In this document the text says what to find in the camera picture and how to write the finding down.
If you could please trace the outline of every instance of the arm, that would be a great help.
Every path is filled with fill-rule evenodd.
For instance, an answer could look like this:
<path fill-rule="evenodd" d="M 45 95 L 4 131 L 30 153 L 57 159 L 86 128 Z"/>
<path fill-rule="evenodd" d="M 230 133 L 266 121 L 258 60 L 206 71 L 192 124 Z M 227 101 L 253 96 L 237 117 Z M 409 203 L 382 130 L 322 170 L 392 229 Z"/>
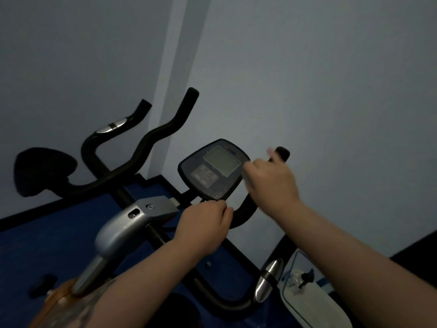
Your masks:
<path fill-rule="evenodd" d="M 81 299 L 45 327 L 144 327 L 172 289 L 226 238 L 233 209 L 225 201 L 187 208 L 173 240 Z"/>
<path fill-rule="evenodd" d="M 295 178 L 280 157 L 244 168 L 256 204 L 330 279 L 367 327 L 435 327 L 437 290 L 334 226 L 299 198 Z"/>

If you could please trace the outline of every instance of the white wall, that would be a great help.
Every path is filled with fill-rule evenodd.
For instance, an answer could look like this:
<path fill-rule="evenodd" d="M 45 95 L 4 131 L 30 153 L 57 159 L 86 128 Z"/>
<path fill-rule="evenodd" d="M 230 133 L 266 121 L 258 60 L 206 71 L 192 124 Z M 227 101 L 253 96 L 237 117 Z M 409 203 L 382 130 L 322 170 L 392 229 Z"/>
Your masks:
<path fill-rule="evenodd" d="M 200 97 L 162 174 L 226 138 L 290 149 L 302 199 L 391 255 L 437 228 L 436 0 L 212 0 L 188 86 Z M 240 185 L 228 204 L 239 206 Z M 261 212 L 229 239 L 260 266 Z"/>
<path fill-rule="evenodd" d="M 80 145 L 152 102 L 172 1 L 1 0 L 0 217 L 57 199 L 16 193 L 13 163 L 26 148 L 62 150 L 79 161 L 72 182 L 93 180 Z M 147 122 L 102 145 L 110 168 L 131 156 Z"/>

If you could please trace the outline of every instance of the stationary bike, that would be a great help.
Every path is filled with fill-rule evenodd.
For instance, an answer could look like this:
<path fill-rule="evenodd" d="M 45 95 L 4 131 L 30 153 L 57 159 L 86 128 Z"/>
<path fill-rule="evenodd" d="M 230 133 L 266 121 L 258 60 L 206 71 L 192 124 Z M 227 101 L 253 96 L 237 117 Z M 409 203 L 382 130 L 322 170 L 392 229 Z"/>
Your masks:
<path fill-rule="evenodd" d="M 66 281 L 53 290 L 56 277 L 50 274 L 34 285 L 31 297 L 48 294 L 41 312 L 30 327 L 38 327 L 52 315 L 67 309 L 111 278 L 114 270 L 125 256 L 139 247 L 145 240 L 158 249 L 170 240 L 161 226 L 175 217 L 179 209 L 190 205 L 196 197 L 202 200 L 225 200 L 241 182 L 243 164 L 249 160 L 247 154 L 225 139 L 216 140 L 184 159 L 178 172 L 189 187 L 179 200 L 165 196 L 143 198 L 135 201 L 122 186 L 145 163 L 153 145 L 177 132 L 185 123 L 199 92 L 189 88 L 176 115 L 168 123 L 149 131 L 139 142 L 133 156 L 123 165 L 109 170 L 96 155 L 102 143 L 138 125 L 147 115 L 151 104 L 142 100 L 135 112 L 95 131 L 81 147 L 81 157 L 96 177 L 96 180 L 74 185 L 68 180 L 77 161 L 53 149 L 34 147 L 17 155 L 14 166 L 14 181 L 17 191 L 24 197 L 34 196 L 48 189 L 62 198 L 89 198 L 102 193 L 110 193 L 122 211 L 110 219 L 99 231 L 95 246 L 97 254 L 76 279 Z M 284 161 L 289 152 L 276 148 Z M 234 211 L 231 228 L 249 220 L 257 206 L 249 195 Z M 284 237 L 259 271 L 259 278 L 238 300 L 222 298 L 199 274 L 191 270 L 183 279 L 183 284 L 198 299 L 200 304 L 215 316 L 227 320 L 243 319 L 256 311 L 276 287 L 283 269 L 296 246 Z"/>

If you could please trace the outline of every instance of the floor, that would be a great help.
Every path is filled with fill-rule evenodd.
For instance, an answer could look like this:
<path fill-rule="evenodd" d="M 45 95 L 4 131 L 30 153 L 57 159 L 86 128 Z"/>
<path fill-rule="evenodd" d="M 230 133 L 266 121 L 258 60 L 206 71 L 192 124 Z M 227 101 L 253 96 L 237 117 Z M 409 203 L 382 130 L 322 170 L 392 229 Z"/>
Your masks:
<path fill-rule="evenodd" d="M 146 188 L 133 184 L 128 190 L 137 199 L 158 195 L 170 198 L 160 184 Z M 39 276 L 55 274 L 58 276 L 56 286 L 78 276 L 95 255 L 97 232 L 119 210 L 110 195 L 102 195 L 0 233 L 0 327 L 25 327 L 39 312 L 44 299 L 31 300 L 26 295 L 27 288 Z M 167 226 L 176 225 L 178 219 Z M 152 247 L 145 242 L 123 261 L 116 273 L 129 269 L 152 252 Z M 253 281 L 223 247 L 203 259 L 197 269 L 222 297 L 230 300 L 242 296 Z M 206 328 L 300 327 L 276 294 L 251 317 L 226 322 L 207 312 L 182 284 L 173 292 L 194 302 Z"/>

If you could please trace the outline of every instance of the hand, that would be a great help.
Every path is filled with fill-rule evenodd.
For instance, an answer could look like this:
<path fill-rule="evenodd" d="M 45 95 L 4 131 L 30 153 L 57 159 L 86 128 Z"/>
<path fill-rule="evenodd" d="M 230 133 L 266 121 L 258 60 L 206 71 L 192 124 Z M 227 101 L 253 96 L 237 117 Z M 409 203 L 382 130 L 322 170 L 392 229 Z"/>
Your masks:
<path fill-rule="evenodd" d="M 258 207 L 274 220 L 282 217 L 296 203 L 300 203 L 296 180 L 281 157 L 271 148 L 267 150 L 272 162 L 256 159 L 246 162 L 244 171 L 250 177 L 246 182 L 250 197 Z"/>
<path fill-rule="evenodd" d="M 198 260 L 213 253 L 228 235 L 234 209 L 224 200 L 201 202 L 185 209 L 174 240 Z"/>

